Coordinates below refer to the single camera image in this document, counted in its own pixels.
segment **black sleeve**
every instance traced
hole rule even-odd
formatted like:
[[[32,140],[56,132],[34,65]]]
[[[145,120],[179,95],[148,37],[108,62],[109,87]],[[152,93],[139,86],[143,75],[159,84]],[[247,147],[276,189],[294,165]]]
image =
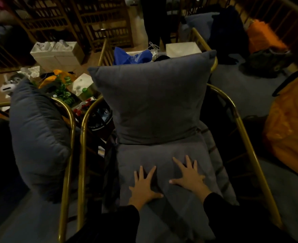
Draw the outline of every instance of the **black sleeve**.
[[[135,242],[139,221],[139,212],[133,205],[123,206],[87,222],[66,243]]]
[[[203,207],[217,241],[297,242],[270,221],[230,205],[216,193],[206,197]]]

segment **yellow bag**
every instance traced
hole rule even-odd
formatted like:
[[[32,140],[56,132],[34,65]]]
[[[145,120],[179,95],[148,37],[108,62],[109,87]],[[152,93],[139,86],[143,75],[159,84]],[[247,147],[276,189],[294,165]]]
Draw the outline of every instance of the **yellow bag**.
[[[277,97],[265,123],[265,144],[274,156],[298,173],[298,71],[273,96]]]

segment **blue-gray pillow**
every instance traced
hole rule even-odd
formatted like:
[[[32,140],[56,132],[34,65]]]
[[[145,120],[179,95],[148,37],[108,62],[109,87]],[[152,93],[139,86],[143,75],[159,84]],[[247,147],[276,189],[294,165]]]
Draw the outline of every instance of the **blue-gray pillow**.
[[[113,110],[121,144],[158,144],[195,134],[216,51],[138,65],[91,67]]]
[[[24,182],[43,199],[59,202],[71,153],[69,129],[51,99],[28,79],[11,97],[9,127]]]
[[[218,15],[218,12],[201,13],[198,15],[186,16],[185,20],[189,27],[196,28],[203,39],[207,42],[211,35],[211,28],[213,23],[213,15]]]

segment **person's right hand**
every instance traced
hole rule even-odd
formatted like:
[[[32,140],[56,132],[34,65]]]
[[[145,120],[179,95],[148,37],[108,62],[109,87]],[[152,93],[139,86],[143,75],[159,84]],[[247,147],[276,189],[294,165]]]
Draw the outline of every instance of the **person's right hand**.
[[[205,176],[199,175],[197,172],[197,161],[194,160],[194,166],[192,167],[192,163],[188,155],[186,155],[185,158],[187,168],[178,159],[173,157],[173,161],[179,166],[183,177],[179,179],[171,179],[169,180],[169,183],[180,185],[183,188],[192,191],[203,203],[204,199],[212,192],[203,183]]]

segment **person's left hand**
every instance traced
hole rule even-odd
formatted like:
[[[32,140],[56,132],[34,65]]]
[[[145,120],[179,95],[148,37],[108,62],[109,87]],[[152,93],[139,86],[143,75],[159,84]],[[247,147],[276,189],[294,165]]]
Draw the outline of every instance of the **person's left hand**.
[[[150,188],[151,178],[156,170],[156,166],[154,166],[151,171],[148,173],[147,178],[144,179],[143,177],[143,167],[140,166],[139,171],[139,178],[138,173],[134,172],[134,187],[129,187],[129,189],[132,192],[132,196],[129,200],[129,205],[134,205],[135,208],[137,208],[138,211],[141,210],[141,208],[150,202],[153,199],[161,199],[163,198],[163,194],[161,193],[155,193]]]

